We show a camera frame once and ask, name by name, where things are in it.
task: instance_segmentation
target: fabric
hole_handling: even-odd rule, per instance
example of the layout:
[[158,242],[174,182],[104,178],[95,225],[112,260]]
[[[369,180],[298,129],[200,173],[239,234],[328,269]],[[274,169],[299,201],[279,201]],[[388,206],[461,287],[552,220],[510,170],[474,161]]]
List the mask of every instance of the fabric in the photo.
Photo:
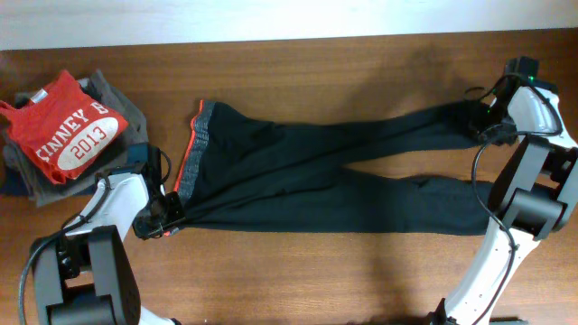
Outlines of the fabric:
[[[118,89],[109,85],[100,70],[97,70],[89,79],[79,80],[79,84],[85,84],[83,91],[94,100],[106,107],[111,107],[128,122],[126,130],[120,134],[101,153],[96,161],[84,171],[78,179],[67,181],[64,185],[53,185],[37,169],[20,150],[18,144],[11,141],[6,131],[2,134],[6,140],[3,151],[6,166],[16,170],[22,176],[22,181],[27,188],[31,200],[35,200],[37,206],[43,206],[71,195],[88,194],[93,192],[95,174],[109,168],[121,166],[126,163],[126,148],[131,144],[148,142],[146,132],[146,118],[143,113]],[[32,94],[20,93],[16,95],[17,101],[28,102]],[[0,190],[6,195],[15,195],[11,189],[20,189],[9,185],[7,180],[4,188]]]
[[[342,166],[476,146],[467,125],[487,109],[460,102],[385,121],[279,125],[201,101],[175,185],[186,214],[179,227],[482,234],[488,216],[468,182],[388,179]],[[491,183],[479,187],[487,198]]]
[[0,114],[10,121],[10,139],[53,184],[77,179],[128,126],[66,70],[21,109],[0,102]]

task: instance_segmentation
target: wooden table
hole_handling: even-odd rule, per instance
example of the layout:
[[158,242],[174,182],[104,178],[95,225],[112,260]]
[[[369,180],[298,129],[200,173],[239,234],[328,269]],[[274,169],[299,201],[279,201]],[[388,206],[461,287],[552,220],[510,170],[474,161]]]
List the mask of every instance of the wooden table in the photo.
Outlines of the wooden table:
[[[578,137],[578,30],[230,42],[0,52],[1,99],[67,69],[96,68],[141,108],[153,144],[180,164],[201,98],[276,122],[330,124],[403,115],[491,86],[507,59],[540,59],[560,88]],[[480,177],[493,180],[512,148],[492,148]],[[402,177],[467,179],[474,151],[408,153],[352,167]],[[173,183],[176,171],[172,172]],[[18,276],[33,239],[54,231],[87,197],[37,209],[0,198],[0,319],[14,324]],[[481,237],[425,234],[259,234],[188,229],[125,248],[143,304],[185,324],[339,324],[423,316],[460,281]],[[578,324],[578,221],[533,253],[494,315]],[[35,323],[32,281],[27,306]]]

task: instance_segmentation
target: folded gray garment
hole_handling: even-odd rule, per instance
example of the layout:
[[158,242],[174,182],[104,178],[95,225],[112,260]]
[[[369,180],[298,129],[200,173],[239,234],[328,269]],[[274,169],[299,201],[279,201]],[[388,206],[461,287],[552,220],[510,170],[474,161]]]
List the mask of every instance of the folded gray garment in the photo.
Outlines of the folded gray garment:
[[[85,82],[83,79],[79,84],[84,86]],[[62,200],[87,189],[94,184],[97,172],[125,164],[126,148],[129,145],[148,142],[145,116],[125,95],[107,83],[100,70],[90,76],[83,90],[93,99],[116,110],[128,122],[128,127],[105,148],[97,160],[78,179],[67,180],[63,185],[52,184],[26,157],[18,144],[8,137],[6,130],[2,131],[2,136],[6,140],[6,146],[2,152],[5,164],[22,175],[30,199],[36,201],[37,207]],[[18,94],[16,102],[22,101],[23,98],[30,98],[33,94]]]

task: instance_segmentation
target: orange stripe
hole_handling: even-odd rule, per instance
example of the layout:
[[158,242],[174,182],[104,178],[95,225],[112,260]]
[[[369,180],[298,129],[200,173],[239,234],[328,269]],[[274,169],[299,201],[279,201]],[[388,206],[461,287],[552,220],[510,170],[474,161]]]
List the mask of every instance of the orange stripe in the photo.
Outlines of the orange stripe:
[[200,113],[202,113],[202,107],[203,107],[203,100],[200,100],[200,108],[199,108],[199,113],[192,118],[191,120],[191,140],[189,140],[189,146],[187,146],[187,151],[184,153],[184,160],[182,161],[181,164],[181,169],[179,170],[179,176],[177,176],[177,182],[174,183],[174,191],[179,190],[179,185],[181,185],[181,178],[182,178],[182,171],[184,170],[184,165],[187,164],[187,160],[189,159],[189,154],[191,153],[191,149],[192,149],[192,145],[195,142],[195,121],[197,120],[197,116],[200,115]]

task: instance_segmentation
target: white wall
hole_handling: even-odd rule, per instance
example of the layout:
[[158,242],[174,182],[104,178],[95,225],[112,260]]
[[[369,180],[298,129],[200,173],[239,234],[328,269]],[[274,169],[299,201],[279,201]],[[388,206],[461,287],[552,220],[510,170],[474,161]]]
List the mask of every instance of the white wall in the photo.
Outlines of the white wall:
[[0,50],[578,26],[578,0],[0,0]]

